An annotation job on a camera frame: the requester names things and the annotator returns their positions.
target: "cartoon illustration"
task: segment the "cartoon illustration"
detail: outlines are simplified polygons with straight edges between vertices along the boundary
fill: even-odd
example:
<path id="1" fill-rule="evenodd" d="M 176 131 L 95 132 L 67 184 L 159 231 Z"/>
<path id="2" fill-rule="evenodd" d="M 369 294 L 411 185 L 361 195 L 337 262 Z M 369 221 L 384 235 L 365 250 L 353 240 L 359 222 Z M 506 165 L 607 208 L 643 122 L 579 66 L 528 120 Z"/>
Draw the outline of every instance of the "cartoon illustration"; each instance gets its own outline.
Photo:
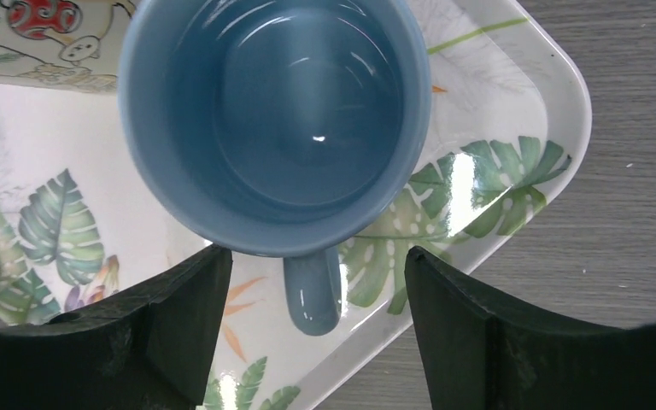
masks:
<path id="1" fill-rule="evenodd" d="M 9 26 L 24 38 L 51 39 L 63 47 L 59 58 L 75 67 L 99 58 L 102 39 L 109 33 L 114 8 L 132 17 L 132 0 L 0 0 Z"/>
<path id="2" fill-rule="evenodd" d="M 53 88 L 71 88 L 85 92 L 116 92 L 117 77 L 111 74 L 92 74 L 86 67 L 59 67 L 42 64 L 34 71 L 21 73 L 17 77 L 37 79 Z"/>

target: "mug rim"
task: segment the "mug rim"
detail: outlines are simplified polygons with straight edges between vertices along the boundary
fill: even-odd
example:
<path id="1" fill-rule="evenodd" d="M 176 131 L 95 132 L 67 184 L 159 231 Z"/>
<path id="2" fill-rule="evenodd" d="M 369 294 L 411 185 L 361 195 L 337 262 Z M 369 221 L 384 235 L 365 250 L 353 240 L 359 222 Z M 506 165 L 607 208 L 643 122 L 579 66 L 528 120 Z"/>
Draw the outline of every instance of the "mug rim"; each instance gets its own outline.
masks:
<path id="1" fill-rule="evenodd" d="M 130 81 L 131 71 L 138 69 L 135 67 L 136 64 L 132 65 L 131 62 L 134 61 L 135 55 L 138 52 L 138 47 L 140 46 L 140 34 L 143 31 L 150 29 L 149 23 L 153 19 L 159 18 L 159 10 L 156 6 L 164 1 L 166 0 L 143 0 L 142 4 L 140 4 L 141 7 L 132 17 L 132 23 L 127 29 L 120 55 L 117 99 L 122 126 L 126 135 L 126 142 L 132 160 L 142 177 L 142 180 L 149 187 L 152 195 L 156 197 L 162 207 L 164 207 L 176 220 L 197 235 L 240 253 L 272 257 L 301 256 L 328 249 L 359 233 L 376 220 L 401 193 L 410 179 L 419 160 L 421 151 L 423 150 L 429 128 L 429 117 L 431 114 L 431 71 L 428 62 L 428 55 L 426 54 L 424 37 L 420 30 L 419 23 L 413 16 L 413 12 L 405 0 L 383 0 L 381 2 L 382 7 L 389 7 L 394 10 L 395 16 L 401 23 L 399 26 L 387 26 L 384 19 L 377 18 L 378 23 L 387 34 L 390 34 L 391 32 L 394 34 L 400 33 L 407 38 L 410 47 L 404 51 L 404 56 L 399 57 L 399 64 L 402 66 L 408 65 L 412 69 L 412 73 L 415 73 L 415 78 L 412 76 L 408 81 L 405 80 L 406 74 L 401 74 L 402 78 L 404 78 L 404 81 L 402 81 L 404 102 L 407 101 L 406 90 L 409 87 L 415 91 L 414 94 L 416 95 L 414 102 L 404 104 L 404 121 L 401 123 L 401 131 L 398 139 L 399 143 L 396 147 L 396 151 L 402 149 L 405 150 L 405 152 L 402 155 L 398 155 L 398 159 L 396 159 L 397 155 L 392 155 L 390 164 L 387 165 L 386 170 L 380 174 L 381 177 L 379 177 L 379 179 L 383 179 L 383 176 L 386 175 L 389 170 L 392 170 L 390 173 L 395 175 L 395 177 L 389 179 L 388 182 L 382 181 L 385 187 L 382 190 L 379 190 L 377 194 L 373 194 L 373 192 L 370 191 L 361 196 L 356 202 L 364 200 L 364 202 L 367 202 L 368 204 L 363 205 L 362 212 L 358 215 L 353 215 L 354 218 L 348 219 L 343 217 L 341 221 L 344 221 L 345 223 L 338 228 L 333 224 L 324 224 L 326 227 L 330 227 L 328 231 L 315 228 L 318 232 L 316 232 L 310 240 L 296 240 L 294 243 L 290 243 L 290 246 L 284 246 L 280 241 L 265 239 L 257 242 L 246 243 L 246 241 L 240 240 L 239 238 L 236 240 L 235 236 L 231 237 L 229 233 L 225 234 L 221 230 L 212 229 L 209 222 L 204 218 L 200 218 L 198 215 L 194 215 L 187 211 L 185 209 L 185 203 L 181 202 L 179 199 L 175 199 L 173 195 L 171 195 L 169 192 L 170 188 L 166 186 L 167 184 L 158 181 L 158 170 L 153 169 L 153 167 L 148 164 L 148 156 L 144 153 L 144 144 L 140 142 L 140 138 L 134 133 L 132 122 L 135 119 L 132 117 L 129 109 L 132 104 L 132 99 L 130 97 L 131 89 L 132 87 L 140 86 L 134 85 Z M 202 0 L 202 2 L 204 3 L 203 7 L 209 3 L 207 0 Z M 390 45 L 394 50 L 397 50 L 398 47 L 395 41 L 390 40 Z M 412 126 L 407 126 L 407 112 L 415 117 L 411 121 L 413 124 Z M 401 142 L 404 142 L 404 145 L 408 146 L 401 147 Z M 367 197 L 371 197 L 372 200 L 368 201 L 365 199 Z M 337 215 L 340 214 L 343 214 L 343 210 L 337 213 Z M 329 216 L 325 219 L 332 220 L 333 216 Z M 255 228 L 257 232 L 256 235 L 259 237 L 263 236 L 258 231 L 260 227 L 256 225 Z"/>

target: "blue mug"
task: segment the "blue mug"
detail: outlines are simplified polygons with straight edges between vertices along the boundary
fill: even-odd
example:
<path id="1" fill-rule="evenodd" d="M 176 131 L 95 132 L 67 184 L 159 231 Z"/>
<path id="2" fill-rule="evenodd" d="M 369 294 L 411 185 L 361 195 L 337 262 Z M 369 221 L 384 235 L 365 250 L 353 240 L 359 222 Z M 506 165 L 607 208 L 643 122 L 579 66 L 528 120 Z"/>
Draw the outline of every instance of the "blue mug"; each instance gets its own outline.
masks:
<path id="1" fill-rule="evenodd" d="M 340 318 L 335 246 L 408 181 L 431 76 L 403 0 L 144 0 L 118 96 L 142 178 L 177 220 L 284 258 L 290 316 Z"/>

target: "white tray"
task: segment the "white tray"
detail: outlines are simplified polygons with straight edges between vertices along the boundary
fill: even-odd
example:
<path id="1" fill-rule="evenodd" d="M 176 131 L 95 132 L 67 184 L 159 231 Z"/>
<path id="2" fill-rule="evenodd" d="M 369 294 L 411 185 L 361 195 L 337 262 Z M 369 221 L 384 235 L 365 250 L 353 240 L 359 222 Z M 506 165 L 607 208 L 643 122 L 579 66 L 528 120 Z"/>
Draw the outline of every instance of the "white tray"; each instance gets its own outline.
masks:
<path id="1" fill-rule="evenodd" d="M 290 322 L 280 261 L 234 255 L 206 408 L 314 408 L 410 326 L 396 270 L 410 246 L 471 272 L 577 171 L 589 142 L 587 88 L 516 1 L 409 3 L 430 47 L 435 86 L 430 135 L 412 182 L 387 214 L 343 245 L 349 303 L 327 336 L 307 337 Z M 139 179 L 114 96 L 0 85 L 1 233 L 11 229 L 13 240 L 31 246 L 18 229 L 20 211 L 43 200 L 32 194 L 52 179 L 52 187 L 73 184 L 68 190 L 83 197 L 103 245 L 103 274 L 78 287 L 77 299 L 72 279 L 54 263 L 34 264 L 0 285 L 0 317 L 8 323 L 39 322 L 77 300 L 108 296 L 206 244 Z M 24 284 L 47 293 L 14 311 L 1 296 Z"/>

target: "orange flower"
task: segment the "orange flower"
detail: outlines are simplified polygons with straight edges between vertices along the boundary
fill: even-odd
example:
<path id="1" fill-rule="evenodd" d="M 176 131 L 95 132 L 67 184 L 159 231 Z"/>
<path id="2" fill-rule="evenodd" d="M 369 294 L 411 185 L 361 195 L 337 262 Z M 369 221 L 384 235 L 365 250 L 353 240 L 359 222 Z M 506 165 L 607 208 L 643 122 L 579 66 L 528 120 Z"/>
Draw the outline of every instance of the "orange flower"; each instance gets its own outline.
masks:
<path id="1" fill-rule="evenodd" d="M 244 304 L 239 304 L 239 305 L 232 305 L 231 302 L 237 299 L 238 296 L 240 296 L 244 291 L 246 291 L 250 286 L 260 282 L 263 278 L 255 278 L 252 279 L 248 282 L 245 282 L 244 284 L 240 284 L 238 286 L 233 287 L 227 292 L 227 300 L 225 301 L 225 312 L 222 315 L 222 324 L 220 325 L 220 331 L 223 332 L 225 335 L 225 340 L 227 341 L 227 344 L 230 346 L 230 349 L 232 349 L 237 356 L 240 357 L 244 362 L 248 362 L 245 359 L 245 353 L 243 352 L 243 346 L 240 344 L 240 340 L 237 338 L 237 335 L 235 334 L 234 331 L 228 326 L 225 322 L 228 316 L 232 316 L 233 314 L 240 312 L 246 308 L 249 308 L 255 304 L 255 302 L 250 302 L 250 303 L 244 303 Z"/>

